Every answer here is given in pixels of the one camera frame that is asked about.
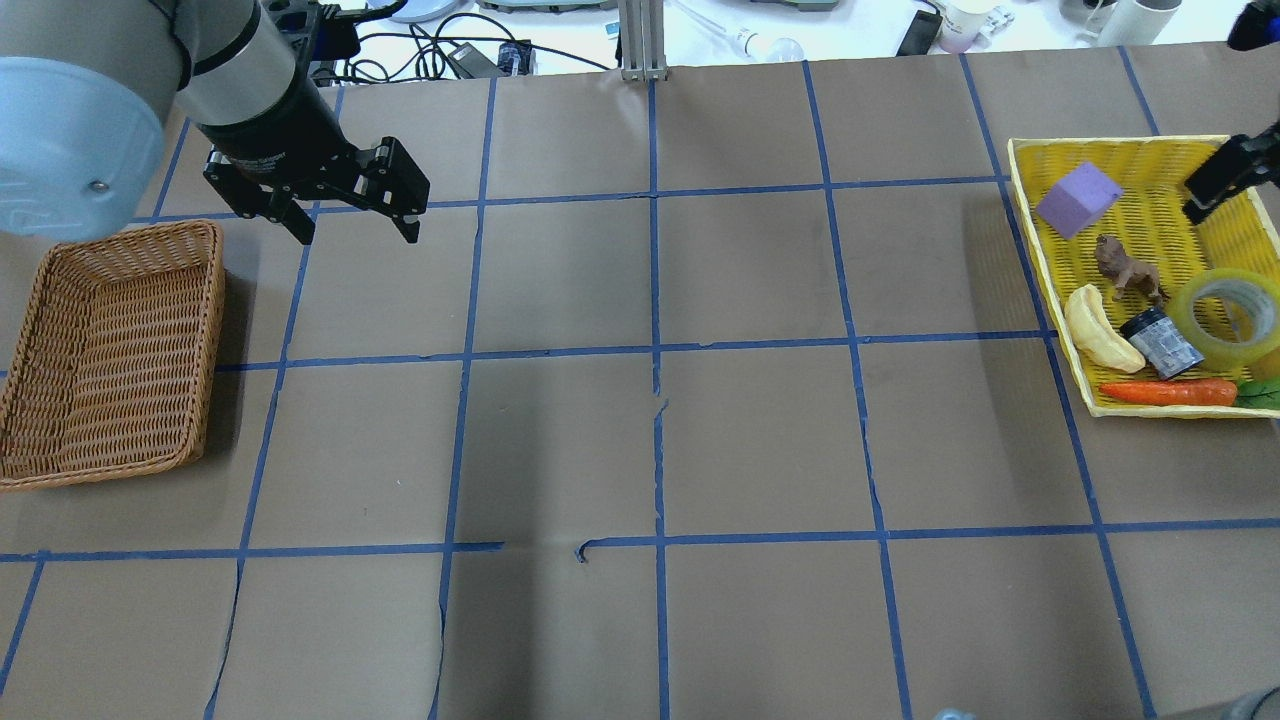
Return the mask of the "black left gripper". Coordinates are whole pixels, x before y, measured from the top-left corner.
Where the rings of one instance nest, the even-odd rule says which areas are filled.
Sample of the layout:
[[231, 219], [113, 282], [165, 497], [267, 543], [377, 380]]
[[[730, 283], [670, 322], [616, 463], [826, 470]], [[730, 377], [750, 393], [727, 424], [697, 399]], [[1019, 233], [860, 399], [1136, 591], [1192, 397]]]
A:
[[430, 181], [396, 137], [358, 150], [312, 85], [293, 85], [260, 117], [229, 126], [197, 123], [221, 160], [207, 159], [205, 179], [243, 218], [283, 227], [301, 245], [314, 242], [305, 200], [333, 200], [388, 219], [406, 243], [417, 243]]

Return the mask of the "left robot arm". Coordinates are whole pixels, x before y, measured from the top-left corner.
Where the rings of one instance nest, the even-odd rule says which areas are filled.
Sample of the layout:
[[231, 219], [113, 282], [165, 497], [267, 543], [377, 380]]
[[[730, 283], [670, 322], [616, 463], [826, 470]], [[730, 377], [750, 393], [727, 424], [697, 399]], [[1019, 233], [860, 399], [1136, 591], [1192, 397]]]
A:
[[389, 218], [419, 240], [430, 183], [403, 143], [347, 140], [314, 70], [358, 51], [356, 26], [396, 4], [5, 1], [1, 224], [100, 240], [133, 217], [173, 108], [211, 143], [204, 177], [238, 217], [314, 240], [308, 202]]

